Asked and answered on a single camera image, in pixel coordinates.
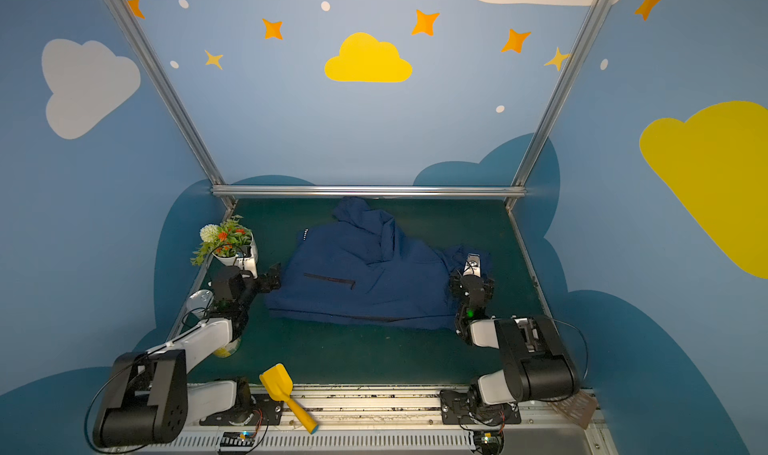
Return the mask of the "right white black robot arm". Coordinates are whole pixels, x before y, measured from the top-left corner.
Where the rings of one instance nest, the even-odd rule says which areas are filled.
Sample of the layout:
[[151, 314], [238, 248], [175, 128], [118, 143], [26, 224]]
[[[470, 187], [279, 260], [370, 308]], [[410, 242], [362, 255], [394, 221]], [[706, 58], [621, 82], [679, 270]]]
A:
[[552, 318], [488, 316], [485, 309], [493, 283], [467, 270], [454, 272], [449, 287], [459, 301], [457, 335], [470, 345], [495, 349], [500, 356], [501, 368], [474, 383], [481, 404], [558, 402], [580, 391], [582, 377]]

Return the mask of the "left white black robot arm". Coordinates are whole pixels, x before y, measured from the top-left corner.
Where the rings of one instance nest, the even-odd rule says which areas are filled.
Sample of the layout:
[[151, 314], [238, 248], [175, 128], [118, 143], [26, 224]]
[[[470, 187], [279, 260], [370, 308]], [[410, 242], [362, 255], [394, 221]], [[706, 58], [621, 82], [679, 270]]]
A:
[[281, 286], [281, 267], [256, 275], [236, 266], [220, 269], [210, 288], [188, 297], [197, 323], [161, 345], [119, 356], [91, 401], [84, 435], [97, 453], [131, 453], [175, 440], [189, 423], [246, 425], [263, 420], [244, 377], [190, 386], [188, 374], [217, 351], [233, 349], [259, 294]]

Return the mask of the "navy blue zip jacket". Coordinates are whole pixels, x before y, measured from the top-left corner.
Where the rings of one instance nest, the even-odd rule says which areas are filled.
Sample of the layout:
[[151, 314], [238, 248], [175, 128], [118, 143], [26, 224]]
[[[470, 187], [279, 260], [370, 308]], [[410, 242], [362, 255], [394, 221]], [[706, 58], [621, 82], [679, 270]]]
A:
[[458, 245], [438, 250], [405, 234], [396, 218], [358, 197], [345, 197], [333, 221], [308, 227], [282, 270], [279, 290], [264, 298], [275, 317], [341, 325], [455, 330], [459, 301], [451, 275], [479, 254]]

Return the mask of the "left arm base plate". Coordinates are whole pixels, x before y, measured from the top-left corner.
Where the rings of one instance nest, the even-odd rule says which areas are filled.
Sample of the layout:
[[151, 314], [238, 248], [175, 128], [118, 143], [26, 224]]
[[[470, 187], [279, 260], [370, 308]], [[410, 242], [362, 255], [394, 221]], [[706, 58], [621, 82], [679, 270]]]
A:
[[252, 394], [235, 405], [199, 421], [201, 426], [275, 426], [281, 422], [284, 403], [267, 394]]

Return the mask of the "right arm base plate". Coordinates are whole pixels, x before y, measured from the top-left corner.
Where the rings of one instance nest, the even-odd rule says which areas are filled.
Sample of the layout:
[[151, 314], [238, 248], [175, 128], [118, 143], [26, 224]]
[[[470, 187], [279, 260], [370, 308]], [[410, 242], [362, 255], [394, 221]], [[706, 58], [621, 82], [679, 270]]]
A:
[[474, 387], [466, 392], [444, 389], [438, 398], [444, 425], [501, 427], [522, 421], [516, 404], [486, 404]]

